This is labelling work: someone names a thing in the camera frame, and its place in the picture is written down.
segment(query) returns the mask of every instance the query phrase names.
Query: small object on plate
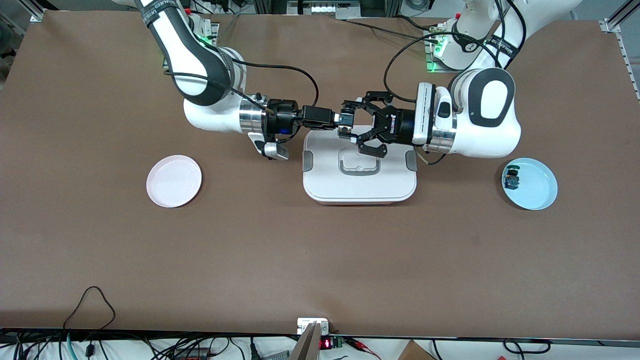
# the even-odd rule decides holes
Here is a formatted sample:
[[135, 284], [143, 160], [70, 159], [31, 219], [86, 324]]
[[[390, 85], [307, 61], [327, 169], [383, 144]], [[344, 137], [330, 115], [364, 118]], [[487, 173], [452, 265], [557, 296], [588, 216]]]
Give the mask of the small object on plate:
[[509, 162], [502, 171], [502, 179], [504, 193], [524, 209], [546, 209], [554, 203], [558, 194], [554, 173], [535, 159], [519, 158]]
[[504, 187], [511, 190], [516, 190], [520, 184], [520, 178], [518, 177], [518, 165], [510, 165], [507, 167], [507, 174], [504, 176]]
[[158, 161], [147, 176], [147, 193], [164, 208], [185, 205], [198, 193], [202, 172], [198, 163], [184, 155]]

